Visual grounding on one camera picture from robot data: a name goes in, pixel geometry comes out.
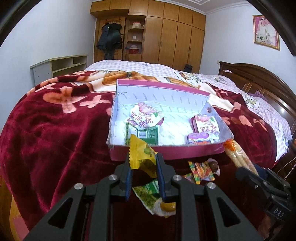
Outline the pink cardboard box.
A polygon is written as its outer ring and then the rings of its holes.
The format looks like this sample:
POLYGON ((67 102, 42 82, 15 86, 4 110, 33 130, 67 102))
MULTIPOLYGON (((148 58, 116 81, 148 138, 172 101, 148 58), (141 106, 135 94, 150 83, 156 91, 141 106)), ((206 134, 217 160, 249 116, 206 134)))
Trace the pink cardboard box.
POLYGON ((213 94, 163 82, 119 79, 109 124, 110 157, 122 161, 129 153, 126 144, 126 125, 132 108, 138 110, 151 106, 163 117, 158 126, 158 142, 151 147, 163 154, 166 160, 189 159, 220 154, 223 143, 234 135, 213 107, 213 94), (196 114, 214 117, 219 128, 218 139, 208 144, 188 144, 187 136, 193 133, 192 118, 196 114))

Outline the orange rice cracker packet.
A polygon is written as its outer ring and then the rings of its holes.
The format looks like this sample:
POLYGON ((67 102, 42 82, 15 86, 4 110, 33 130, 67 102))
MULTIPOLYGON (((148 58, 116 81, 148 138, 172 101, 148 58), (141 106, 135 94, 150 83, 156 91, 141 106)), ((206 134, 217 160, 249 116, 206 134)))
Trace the orange rice cracker packet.
POLYGON ((258 171, 250 161, 250 158, 235 140, 228 139, 223 144, 223 147, 226 155, 232 160, 236 168, 244 167, 258 176, 258 171))

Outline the black bag near wardrobe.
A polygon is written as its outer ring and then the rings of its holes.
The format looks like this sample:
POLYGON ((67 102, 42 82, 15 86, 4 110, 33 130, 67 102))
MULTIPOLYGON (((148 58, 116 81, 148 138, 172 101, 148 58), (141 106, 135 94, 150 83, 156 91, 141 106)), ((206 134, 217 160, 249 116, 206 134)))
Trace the black bag near wardrobe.
POLYGON ((192 69, 193 69, 193 66, 189 65, 189 64, 186 64, 184 66, 184 72, 187 72, 187 73, 191 73, 192 72, 192 69))

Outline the pink peach jelly pouch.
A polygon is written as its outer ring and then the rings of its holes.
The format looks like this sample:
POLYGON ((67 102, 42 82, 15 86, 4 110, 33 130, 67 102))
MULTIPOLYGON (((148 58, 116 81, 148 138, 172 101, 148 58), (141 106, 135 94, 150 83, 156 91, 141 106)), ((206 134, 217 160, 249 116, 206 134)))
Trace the pink peach jelly pouch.
POLYGON ((162 112, 144 102, 134 105, 129 112, 127 122, 132 126, 144 130, 153 126, 160 126, 164 121, 162 112))

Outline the round box on shelf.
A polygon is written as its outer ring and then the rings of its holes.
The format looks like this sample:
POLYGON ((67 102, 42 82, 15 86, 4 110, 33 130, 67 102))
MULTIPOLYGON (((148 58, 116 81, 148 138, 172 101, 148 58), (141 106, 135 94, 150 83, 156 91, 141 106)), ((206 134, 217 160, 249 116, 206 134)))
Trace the round box on shelf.
POLYGON ((141 22, 133 22, 132 23, 132 28, 133 29, 141 29, 142 28, 141 22))

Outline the colourful gummy candy packet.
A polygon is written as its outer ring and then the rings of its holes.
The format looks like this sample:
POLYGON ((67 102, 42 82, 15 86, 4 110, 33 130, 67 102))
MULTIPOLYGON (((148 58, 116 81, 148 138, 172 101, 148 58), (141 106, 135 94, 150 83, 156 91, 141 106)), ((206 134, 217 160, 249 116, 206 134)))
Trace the colourful gummy candy packet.
POLYGON ((200 184, 201 181, 214 181, 214 173, 209 166, 208 161, 203 163, 195 163, 195 162, 188 162, 191 172, 193 174, 193 178, 196 184, 200 184))

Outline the wooden wardrobe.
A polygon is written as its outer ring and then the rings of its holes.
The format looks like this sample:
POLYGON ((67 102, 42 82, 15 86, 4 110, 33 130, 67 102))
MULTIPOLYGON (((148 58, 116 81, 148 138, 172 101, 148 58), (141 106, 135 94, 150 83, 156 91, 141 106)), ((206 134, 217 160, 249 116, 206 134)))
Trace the wooden wardrobe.
POLYGON ((106 23, 119 23, 122 49, 114 53, 115 60, 159 63, 177 70, 186 64, 192 72, 200 70, 206 16, 182 6, 162 1, 94 1, 90 14, 96 18, 95 42, 99 41, 106 23), (141 29, 133 29, 141 22, 141 29), (137 45, 139 54, 129 54, 137 45))

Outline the green pea snack bag barcode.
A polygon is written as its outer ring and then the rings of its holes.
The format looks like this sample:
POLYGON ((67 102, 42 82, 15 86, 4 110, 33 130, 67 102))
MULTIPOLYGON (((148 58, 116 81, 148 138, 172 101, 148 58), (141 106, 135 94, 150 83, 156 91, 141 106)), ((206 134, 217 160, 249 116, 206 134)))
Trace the green pea snack bag barcode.
POLYGON ((159 142, 159 126, 156 125, 146 129, 138 129, 130 123, 126 123, 125 144, 128 146, 130 145, 131 135, 135 135, 149 145, 157 146, 159 142))

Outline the dark hanging jackets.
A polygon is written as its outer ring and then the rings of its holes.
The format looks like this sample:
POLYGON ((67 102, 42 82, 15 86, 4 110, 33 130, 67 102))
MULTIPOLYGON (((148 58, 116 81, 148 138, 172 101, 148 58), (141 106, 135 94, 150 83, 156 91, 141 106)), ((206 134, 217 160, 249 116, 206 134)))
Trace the dark hanging jackets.
POLYGON ((102 27, 102 33, 96 47, 103 51, 104 60, 113 60, 115 51, 122 49, 121 29, 122 25, 119 23, 106 23, 102 27))

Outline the brown chocolate ball candy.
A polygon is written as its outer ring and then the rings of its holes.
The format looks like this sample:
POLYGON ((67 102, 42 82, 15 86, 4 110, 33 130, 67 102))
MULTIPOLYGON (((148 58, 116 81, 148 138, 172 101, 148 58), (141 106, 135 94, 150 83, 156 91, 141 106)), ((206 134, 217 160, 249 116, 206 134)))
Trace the brown chocolate ball candy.
POLYGON ((207 163, 212 171, 213 174, 216 174, 217 176, 220 176, 220 168, 219 164, 216 160, 210 158, 207 160, 207 163))

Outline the purple jelly cup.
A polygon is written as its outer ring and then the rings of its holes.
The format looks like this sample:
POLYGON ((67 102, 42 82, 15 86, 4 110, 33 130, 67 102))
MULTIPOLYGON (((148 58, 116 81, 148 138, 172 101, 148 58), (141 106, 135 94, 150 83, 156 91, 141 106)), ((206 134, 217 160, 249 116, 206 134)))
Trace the purple jelly cup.
POLYGON ((219 142, 217 135, 210 135, 205 132, 201 133, 190 133, 187 136, 188 145, 207 145, 219 142))

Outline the yellow egg jelly cup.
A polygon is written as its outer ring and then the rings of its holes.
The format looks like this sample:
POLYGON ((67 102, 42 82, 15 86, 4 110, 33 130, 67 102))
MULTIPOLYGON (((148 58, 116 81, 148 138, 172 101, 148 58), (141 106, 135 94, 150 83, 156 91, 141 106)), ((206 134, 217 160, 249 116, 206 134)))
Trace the yellow egg jelly cup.
POLYGON ((162 198, 159 198, 154 203, 152 212, 153 214, 167 218, 176 214, 176 203, 165 203, 163 202, 162 198))

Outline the yellow candy packet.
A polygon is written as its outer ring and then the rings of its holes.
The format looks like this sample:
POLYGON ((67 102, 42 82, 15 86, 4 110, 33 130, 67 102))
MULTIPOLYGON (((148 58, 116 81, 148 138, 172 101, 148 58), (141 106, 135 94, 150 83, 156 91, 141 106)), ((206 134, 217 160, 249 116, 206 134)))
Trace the yellow candy packet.
POLYGON ((145 141, 133 134, 130 137, 128 156, 132 170, 142 170, 151 178, 157 177, 155 151, 145 141))

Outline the pink checked bed sheet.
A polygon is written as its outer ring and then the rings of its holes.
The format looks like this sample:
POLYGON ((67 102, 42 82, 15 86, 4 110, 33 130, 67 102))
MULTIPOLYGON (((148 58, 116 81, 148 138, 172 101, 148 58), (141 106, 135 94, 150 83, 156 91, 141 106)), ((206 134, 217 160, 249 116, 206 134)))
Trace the pink checked bed sheet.
POLYGON ((276 161, 288 152, 288 142, 292 140, 292 132, 287 120, 280 115, 280 111, 271 105, 265 96, 259 91, 247 93, 240 89, 234 83, 234 79, 223 75, 204 75, 202 73, 190 73, 188 70, 180 71, 161 64, 150 64, 136 61, 122 60, 102 60, 91 64, 86 68, 88 71, 99 71, 109 73, 112 71, 122 70, 125 72, 135 71, 143 75, 160 77, 164 80, 171 77, 177 80, 187 82, 188 84, 198 86, 201 83, 207 83, 213 87, 227 90, 234 94, 240 94, 243 103, 247 108, 260 116, 267 124, 271 126, 276 137, 276 161))

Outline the green pea snack bag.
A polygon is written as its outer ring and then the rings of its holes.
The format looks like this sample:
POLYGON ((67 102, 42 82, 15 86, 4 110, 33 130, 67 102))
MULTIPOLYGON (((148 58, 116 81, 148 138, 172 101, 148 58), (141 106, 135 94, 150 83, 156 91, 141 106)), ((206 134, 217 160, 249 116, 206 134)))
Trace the green pea snack bag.
POLYGON ((136 197, 141 201, 144 207, 152 214, 155 214, 154 206, 161 199, 159 194, 158 180, 154 179, 144 186, 132 187, 136 197))

